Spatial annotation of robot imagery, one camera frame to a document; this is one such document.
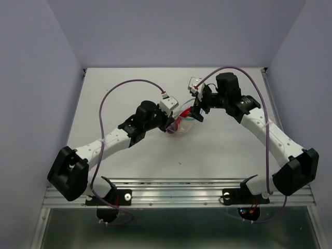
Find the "red chili pepper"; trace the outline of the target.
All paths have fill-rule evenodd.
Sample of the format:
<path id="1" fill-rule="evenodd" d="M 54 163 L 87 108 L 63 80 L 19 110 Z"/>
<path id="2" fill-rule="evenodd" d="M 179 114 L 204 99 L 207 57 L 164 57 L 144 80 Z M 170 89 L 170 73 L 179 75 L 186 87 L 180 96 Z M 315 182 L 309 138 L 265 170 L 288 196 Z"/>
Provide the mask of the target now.
<path id="1" fill-rule="evenodd" d="M 182 110 L 176 117 L 173 125 L 176 127 L 177 132 L 179 131 L 186 131 L 188 127 L 193 122 L 193 118 L 189 117 L 190 108 L 186 108 Z"/>

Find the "purple onion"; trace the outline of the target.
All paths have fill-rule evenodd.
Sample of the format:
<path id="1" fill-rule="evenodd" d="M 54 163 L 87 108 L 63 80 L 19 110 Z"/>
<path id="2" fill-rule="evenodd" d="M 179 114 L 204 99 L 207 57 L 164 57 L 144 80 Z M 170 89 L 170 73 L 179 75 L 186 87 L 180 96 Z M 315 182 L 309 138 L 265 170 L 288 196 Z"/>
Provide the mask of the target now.
<path id="1" fill-rule="evenodd" d="M 176 132 L 177 132 L 177 130 L 176 130 L 176 127 L 174 125 L 171 124 L 167 127 L 167 133 L 174 134 Z"/>

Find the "clear zip top bag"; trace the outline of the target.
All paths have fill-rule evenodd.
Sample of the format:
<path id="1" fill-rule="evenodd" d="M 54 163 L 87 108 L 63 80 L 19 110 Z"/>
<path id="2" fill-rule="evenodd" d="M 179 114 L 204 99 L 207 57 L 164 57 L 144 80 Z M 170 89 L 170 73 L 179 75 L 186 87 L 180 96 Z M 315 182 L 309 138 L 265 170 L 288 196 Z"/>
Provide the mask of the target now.
<path id="1" fill-rule="evenodd" d="M 174 122 L 168 126 L 166 133 L 183 135 L 191 129 L 196 120 L 192 117 L 189 117 L 188 113 L 194 101 L 194 98 L 189 99 L 176 110 L 176 112 L 173 114 Z"/>

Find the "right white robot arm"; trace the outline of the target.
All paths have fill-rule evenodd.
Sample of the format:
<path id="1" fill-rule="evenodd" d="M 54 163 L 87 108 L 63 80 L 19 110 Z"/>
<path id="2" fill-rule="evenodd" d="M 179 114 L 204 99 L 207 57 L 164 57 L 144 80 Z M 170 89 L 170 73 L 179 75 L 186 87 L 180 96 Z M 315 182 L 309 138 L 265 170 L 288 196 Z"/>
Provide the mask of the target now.
<path id="1" fill-rule="evenodd" d="M 261 105 L 252 96 L 241 93 L 234 73 L 218 74 L 216 82 L 216 92 L 213 92 L 208 85 L 200 84 L 198 79 L 190 79 L 188 90 L 195 97 L 195 102 L 190 107 L 189 117 L 202 122 L 201 111 L 209 113 L 212 108 L 224 109 L 265 145 L 280 166 L 275 173 L 246 179 L 244 187 L 239 189 L 239 198 L 251 202 L 259 194 L 276 191 L 291 196 L 314 181 L 319 162 L 318 152 L 313 148 L 303 148 L 266 118 Z"/>

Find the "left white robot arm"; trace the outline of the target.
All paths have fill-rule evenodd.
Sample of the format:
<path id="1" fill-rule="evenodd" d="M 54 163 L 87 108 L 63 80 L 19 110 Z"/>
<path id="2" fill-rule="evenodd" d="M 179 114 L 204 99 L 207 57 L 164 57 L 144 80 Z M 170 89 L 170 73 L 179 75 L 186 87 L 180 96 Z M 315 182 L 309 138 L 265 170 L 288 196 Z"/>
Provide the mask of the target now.
<path id="1" fill-rule="evenodd" d="M 114 153 L 130 148 L 140 142 L 146 132 L 158 128 L 166 131 L 174 121 L 173 111 L 178 107 L 174 97 L 161 100 L 159 104 L 143 101 L 124 123 L 102 138 L 71 149 L 63 147 L 47 175 L 47 180 L 67 201 L 74 201 L 83 194 L 97 196 L 103 204 L 115 200 L 115 185 L 107 178 L 91 176 L 102 160 Z"/>

